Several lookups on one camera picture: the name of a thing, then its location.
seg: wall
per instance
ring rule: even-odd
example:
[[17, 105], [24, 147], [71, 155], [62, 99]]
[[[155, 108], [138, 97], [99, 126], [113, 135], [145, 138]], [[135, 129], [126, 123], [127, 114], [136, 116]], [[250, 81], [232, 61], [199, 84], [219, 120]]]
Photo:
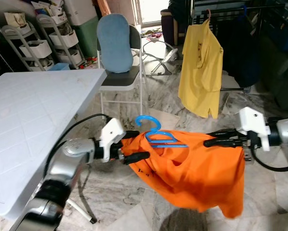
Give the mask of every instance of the wall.
[[106, 0], [111, 13], [120, 13], [127, 19], [129, 24], [134, 25], [134, 14], [131, 0]]
[[0, 26], [7, 24], [4, 16], [4, 12], [7, 11], [25, 12], [27, 20], [35, 21], [36, 15], [31, 4], [20, 0], [0, 0]]

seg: blue plastic hanger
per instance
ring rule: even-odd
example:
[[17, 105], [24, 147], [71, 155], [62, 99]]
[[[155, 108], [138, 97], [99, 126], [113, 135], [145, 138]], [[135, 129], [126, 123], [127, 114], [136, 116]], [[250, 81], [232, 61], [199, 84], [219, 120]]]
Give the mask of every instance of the blue plastic hanger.
[[238, 20], [241, 21], [244, 17], [247, 17], [247, 7], [246, 5], [241, 6], [242, 8], [244, 8], [244, 15], [240, 15], [238, 17]]
[[[175, 137], [167, 131], [159, 131], [159, 129], [161, 128], [160, 122], [156, 118], [154, 118], [150, 115], [140, 115], [140, 116], [136, 117], [135, 123], [138, 126], [141, 126], [142, 125], [141, 120], [143, 120], [143, 119], [150, 120], [156, 124], [155, 128], [151, 128], [150, 131], [145, 134], [145, 137], [148, 140], [148, 142], [150, 142], [150, 143], [162, 143], [162, 144], [157, 144], [157, 145], [151, 145], [153, 148], [185, 148], [185, 147], [188, 147], [187, 145], [184, 145], [184, 144], [165, 144], [165, 143], [176, 143], [176, 142], [178, 142], [178, 140], [175, 139]], [[171, 139], [170, 140], [152, 140], [149, 138], [150, 135], [156, 135], [156, 134], [165, 135], [165, 136], [170, 137]]]

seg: blue cushion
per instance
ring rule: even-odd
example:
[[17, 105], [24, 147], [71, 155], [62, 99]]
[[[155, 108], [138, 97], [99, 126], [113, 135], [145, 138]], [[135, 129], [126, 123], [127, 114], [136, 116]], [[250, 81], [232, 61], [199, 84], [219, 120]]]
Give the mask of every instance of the blue cushion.
[[130, 70], [133, 56], [129, 34], [129, 25], [123, 15], [113, 13], [100, 19], [97, 37], [101, 47], [101, 61], [106, 70], [114, 73]]

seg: yellow shirt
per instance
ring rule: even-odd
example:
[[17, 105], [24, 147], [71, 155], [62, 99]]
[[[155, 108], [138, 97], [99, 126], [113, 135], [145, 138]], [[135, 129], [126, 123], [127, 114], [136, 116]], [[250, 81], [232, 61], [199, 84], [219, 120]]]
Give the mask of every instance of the yellow shirt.
[[209, 29], [209, 21], [188, 27], [178, 96], [190, 112], [218, 117], [223, 49]]

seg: orange t-shirt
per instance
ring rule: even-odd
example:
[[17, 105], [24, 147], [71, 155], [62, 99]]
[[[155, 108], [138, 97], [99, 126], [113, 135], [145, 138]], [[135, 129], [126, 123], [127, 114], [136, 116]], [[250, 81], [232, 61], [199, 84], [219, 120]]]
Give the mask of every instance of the orange t-shirt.
[[[150, 187], [175, 206], [203, 212], [219, 206], [227, 218], [243, 210], [245, 160], [242, 148], [206, 148], [212, 137], [169, 131], [187, 148], [152, 148], [144, 133], [122, 140], [125, 155], [149, 152], [146, 160], [130, 164]], [[151, 139], [165, 139], [163, 135]]]

